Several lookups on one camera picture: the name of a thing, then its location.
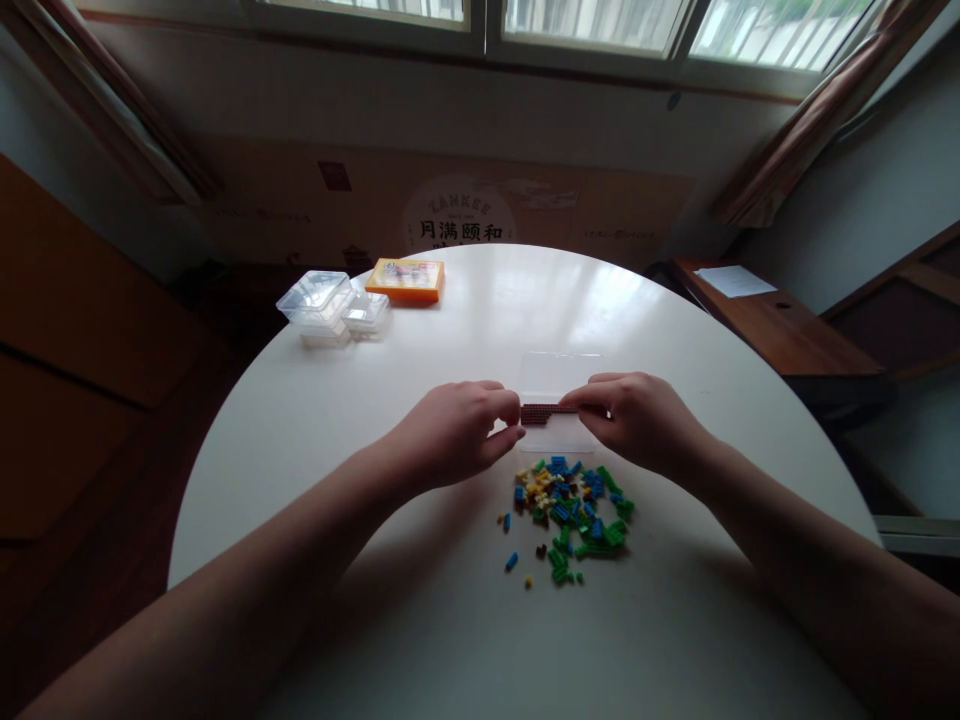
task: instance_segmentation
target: window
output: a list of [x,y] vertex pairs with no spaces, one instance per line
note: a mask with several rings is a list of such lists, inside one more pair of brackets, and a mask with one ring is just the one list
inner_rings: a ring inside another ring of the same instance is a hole
[[870,0],[713,0],[690,54],[823,72]]
[[885,0],[242,2],[270,30],[802,99]]

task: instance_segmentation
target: left hand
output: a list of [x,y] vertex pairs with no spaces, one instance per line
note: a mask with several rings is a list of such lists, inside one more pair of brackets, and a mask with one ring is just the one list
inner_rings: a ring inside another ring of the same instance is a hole
[[[493,424],[507,427],[493,435]],[[410,473],[418,492],[452,485],[483,472],[526,434],[520,398],[494,380],[441,385],[375,443]]]

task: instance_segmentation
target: paper sheet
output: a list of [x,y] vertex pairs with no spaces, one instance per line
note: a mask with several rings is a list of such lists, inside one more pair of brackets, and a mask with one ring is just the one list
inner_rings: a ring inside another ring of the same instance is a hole
[[694,274],[699,275],[729,298],[760,295],[776,290],[773,285],[764,282],[741,265],[703,268],[702,270],[696,270]]

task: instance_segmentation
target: plastic storage box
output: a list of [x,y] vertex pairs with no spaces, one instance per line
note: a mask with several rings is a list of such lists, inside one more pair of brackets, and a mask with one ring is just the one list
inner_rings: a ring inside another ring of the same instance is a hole
[[390,298],[378,293],[357,293],[343,311],[344,324],[358,340],[379,340],[391,317]]
[[277,302],[277,309],[300,330],[307,347],[343,345],[350,332],[343,311],[356,297],[346,273],[311,270]]
[[[520,402],[556,404],[604,370],[602,355],[528,352],[520,363]],[[545,427],[528,427],[517,447],[531,453],[591,453],[599,444],[576,415],[553,415]]]

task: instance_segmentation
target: brown curtain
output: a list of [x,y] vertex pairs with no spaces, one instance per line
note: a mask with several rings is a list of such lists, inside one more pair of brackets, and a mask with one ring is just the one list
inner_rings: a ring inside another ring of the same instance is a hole
[[837,129],[873,96],[948,0],[890,0],[853,53],[740,170],[712,208],[716,220],[768,227]]
[[207,173],[70,0],[0,0],[0,21],[117,164],[161,204],[199,205]]

